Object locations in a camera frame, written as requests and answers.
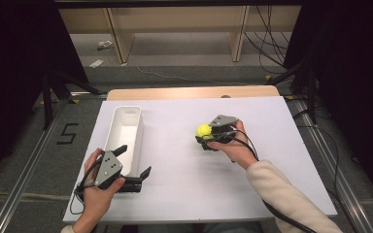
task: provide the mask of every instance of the white tabletop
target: white tabletop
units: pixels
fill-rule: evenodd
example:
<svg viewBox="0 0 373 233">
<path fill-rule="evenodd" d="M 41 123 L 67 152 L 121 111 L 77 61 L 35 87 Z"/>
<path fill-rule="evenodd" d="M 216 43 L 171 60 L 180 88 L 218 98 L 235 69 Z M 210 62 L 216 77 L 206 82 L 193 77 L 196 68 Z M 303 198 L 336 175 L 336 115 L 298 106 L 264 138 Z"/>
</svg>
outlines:
<svg viewBox="0 0 373 233">
<path fill-rule="evenodd" d="M 141 108 L 144 136 L 138 171 L 153 168 L 141 193 L 116 194 L 101 221 L 142 224 L 271 217 L 239 165 L 223 152 L 203 150 L 196 143 L 196 127 L 217 115 L 242 119 L 259 159 L 270 160 L 326 215 L 337 214 L 282 97 L 105 101 L 83 165 L 105 145 L 119 106 Z M 83 207 L 75 199 L 72 209 L 79 212 Z M 65 222 L 78 219 L 69 206 L 67 210 Z"/>
</svg>

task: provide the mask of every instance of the hand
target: hand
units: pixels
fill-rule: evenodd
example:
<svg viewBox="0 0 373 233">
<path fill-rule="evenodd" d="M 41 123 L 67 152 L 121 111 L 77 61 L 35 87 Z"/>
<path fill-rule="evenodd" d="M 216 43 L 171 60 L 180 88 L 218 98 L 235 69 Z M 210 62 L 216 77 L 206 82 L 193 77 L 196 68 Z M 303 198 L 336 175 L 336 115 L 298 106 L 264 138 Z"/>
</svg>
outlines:
<svg viewBox="0 0 373 233">
<path fill-rule="evenodd" d="M 101 149 L 97 149 L 90 155 L 89 159 L 85 163 L 85 173 L 96 161 L 96 158 L 99 156 L 101 151 Z M 89 173 L 87 179 L 95 180 L 98 169 L 99 166 L 95 167 Z M 107 213 L 111 206 L 111 201 L 114 194 L 118 192 L 124 183 L 125 179 L 119 178 L 115 180 L 106 190 L 102 190 L 97 186 L 86 187 L 84 190 L 84 212 L 81 214 L 81 217 L 77 220 L 77 222 L 75 222 L 75 224 L 72 226 L 74 231 L 76 233 L 90 232 L 96 226 L 102 216 Z"/>
<path fill-rule="evenodd" d="M 237 130 L 245 133 L 244 123 L 241 120 L 238 120 L 234 126 Z M 248 138 L 241 132 L 237 132 L 235 138 L 248 143 Z M 245 170 L 247 170 L 251 164 L 256 162 L 256 159 L 251 151 L 235 140 L 232 140 L 227 144 L 210 142 L 207 145 L 212 149 L 222 150 L 232 161 L 237 162 Z"/>
</svg>

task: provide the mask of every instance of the white plastic container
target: white plastic container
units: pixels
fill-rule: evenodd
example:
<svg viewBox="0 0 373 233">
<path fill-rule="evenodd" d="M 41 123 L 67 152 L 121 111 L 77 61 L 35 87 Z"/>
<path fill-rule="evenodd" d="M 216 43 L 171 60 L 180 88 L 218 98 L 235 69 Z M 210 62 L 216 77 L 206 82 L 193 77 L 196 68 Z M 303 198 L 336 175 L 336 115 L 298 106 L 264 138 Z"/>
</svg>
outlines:
<svg viewBox="0 0 373 233">
<path fill-rule="evenodd" d="M 144 123 L 141 108 L 124 106 L 115 109 L 104 150 L 115 150 L 127 145 L 127 151 L 118 156 L 123 165 L 122 175 L 135 177 L 138 174 L 139 154 L 141 152 Z"/>
</svg>

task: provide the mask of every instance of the sleeve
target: sleeve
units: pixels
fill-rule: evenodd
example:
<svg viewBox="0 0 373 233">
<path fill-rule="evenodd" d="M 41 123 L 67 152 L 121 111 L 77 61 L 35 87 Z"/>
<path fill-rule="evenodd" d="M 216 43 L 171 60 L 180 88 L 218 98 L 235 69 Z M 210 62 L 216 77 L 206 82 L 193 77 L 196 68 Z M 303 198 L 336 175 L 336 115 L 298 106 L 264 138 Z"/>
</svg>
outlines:
<svg viewBox="0 0 373 233">
<path fill-rule="evenodd" d="M 72 228 L 72 225 L 67 225 L 67 226 L 63 227 L 63 229 L 60 231 L 60 233 L 75 233 L 75 231 Z"/>
<path fill-rule="evenodd" d="M 282 214 L 320 233 L 342 232 L 271 162 L 263 160 L 252 164 L 247 169 L 247 178 L 260 197 Z M 278 218 L 276 222 L 281 232 L 301 232 Z"/>
</svg>

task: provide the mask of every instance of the tennis ball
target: tennis ball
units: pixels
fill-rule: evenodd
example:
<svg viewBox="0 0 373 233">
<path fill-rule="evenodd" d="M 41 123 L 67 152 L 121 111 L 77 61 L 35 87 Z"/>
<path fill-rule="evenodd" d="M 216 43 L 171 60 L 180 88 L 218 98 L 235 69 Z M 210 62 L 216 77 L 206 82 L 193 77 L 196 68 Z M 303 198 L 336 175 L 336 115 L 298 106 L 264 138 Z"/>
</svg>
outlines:
<svg viewBox="0 0 373 233">
<path fill-rule="evenodd" d="M 201 124 L 196 129 L 196 136 L 203 138 L 204 140 L 213 139 L 214 137 L 211 134 L 212 127 L 209 124 Z"/>
</svg>

